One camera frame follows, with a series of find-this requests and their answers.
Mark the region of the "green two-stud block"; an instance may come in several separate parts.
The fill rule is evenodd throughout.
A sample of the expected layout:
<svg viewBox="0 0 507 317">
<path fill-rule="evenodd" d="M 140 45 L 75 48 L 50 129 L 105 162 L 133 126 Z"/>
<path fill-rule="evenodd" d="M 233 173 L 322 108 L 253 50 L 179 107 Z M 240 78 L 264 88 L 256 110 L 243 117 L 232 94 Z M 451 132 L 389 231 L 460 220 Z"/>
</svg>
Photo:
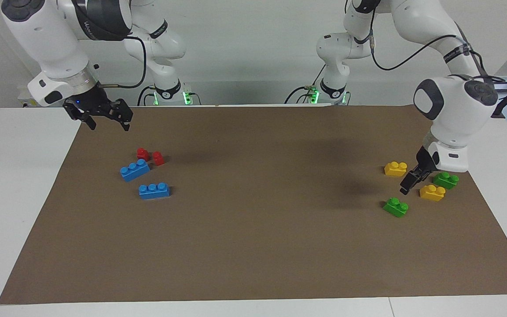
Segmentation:
<svg viewBox="0 0 507 317">
<path fill-rule="evenodd" d="M 453 189 L 457 186 L 459 177 L 457 175 L 449 174 L 447 171 L 441 171 L 433 178 L 433 184 L 445 189 Z"/>
<path fill-rule="evenodd" d="M 382 208 L 395 217 L 401 218 L 406 215 L 409 205 L 400 201 L 396 197 L 391 197 L 384 203 Z"/>
</svg>

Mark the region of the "brown table mat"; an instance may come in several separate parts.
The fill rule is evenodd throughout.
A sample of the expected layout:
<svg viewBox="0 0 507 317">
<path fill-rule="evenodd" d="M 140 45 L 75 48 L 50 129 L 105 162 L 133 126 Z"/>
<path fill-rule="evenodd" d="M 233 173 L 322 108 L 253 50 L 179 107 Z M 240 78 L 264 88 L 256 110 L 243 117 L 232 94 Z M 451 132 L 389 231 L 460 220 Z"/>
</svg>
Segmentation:
<svg viewBox="0 0 507 317">
<path fill-rule="evenodd" d="M 0 304 L 507 294 L 507 238 L 469 174 L 439 202 L 384 175 L 416 164 L 430 122 L 412 106 L 139 107 L 129 132 L 96 121 Z M 125 182 L 140 147 L 151 170 Z M 139 197 L 160 182 L 169 197 Z M 405 216 L 383 210 L 391 197 Z"/>
</svg>

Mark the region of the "yellow two-stud block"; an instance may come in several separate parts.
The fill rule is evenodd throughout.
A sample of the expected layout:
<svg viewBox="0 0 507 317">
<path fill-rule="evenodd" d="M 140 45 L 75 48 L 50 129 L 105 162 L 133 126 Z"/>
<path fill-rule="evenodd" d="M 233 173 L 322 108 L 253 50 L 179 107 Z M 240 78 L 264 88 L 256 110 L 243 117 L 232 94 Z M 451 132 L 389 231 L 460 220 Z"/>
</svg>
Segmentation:
<svg viewBox="0 0 507 317">
<path fill-rule="evenodd" d="M 384 167 L 384 174 L 389 177 L 402 177 L 406 174 L 407 168 L 405 162 L 391 161 Z"/>
<path fill-rule="evenodd" d="M 433 184 L 425 185 L 419 191 L 420 197 L 430 201 L 441 201 L 445 197 L 446 189 Z"/>
</svg>

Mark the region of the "blue three-stud block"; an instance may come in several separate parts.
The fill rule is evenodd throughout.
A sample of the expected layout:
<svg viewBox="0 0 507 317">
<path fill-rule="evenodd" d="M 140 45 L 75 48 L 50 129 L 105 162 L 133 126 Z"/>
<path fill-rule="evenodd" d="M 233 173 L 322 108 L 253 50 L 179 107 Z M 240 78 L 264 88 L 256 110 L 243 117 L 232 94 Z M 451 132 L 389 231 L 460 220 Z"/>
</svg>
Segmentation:
<svg viewBox="0 0 507 317">
<path fill-rule="evenodd" d="M 144 159 L 139 159 L 136 162 L 123 166 L 120 169 L 120 175 L 125 182 L 131 182 L 133 179 L 140 177 L 141 175 L 147 174 L 150 171 L 150 167 Z"/>
<path fill-rule="evenodd" d="M 149 185 L 143 184 L 139 186 L 138 190 L 139 197 L 143 200 L 158 199 L 170 196 L 169 185 L 167 185 L 165 182 L 151 183 Z"/>
</svg>

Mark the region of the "white wall socket box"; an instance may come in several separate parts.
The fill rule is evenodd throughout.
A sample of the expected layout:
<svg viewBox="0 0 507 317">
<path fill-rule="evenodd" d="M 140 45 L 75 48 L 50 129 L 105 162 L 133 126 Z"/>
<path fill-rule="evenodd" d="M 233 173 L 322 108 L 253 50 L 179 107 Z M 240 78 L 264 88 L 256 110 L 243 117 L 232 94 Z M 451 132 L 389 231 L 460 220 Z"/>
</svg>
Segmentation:
<svg viewBox="0 0 507 317">
<path fill-rule="evenodd" d="M 20 102 L 20 106 L 22 107 L 36 107 L 37 102 L 34 100 L 32 95 L 30 94 L 26 85 L 18 86 L 18 101 Z"/>
</svg>

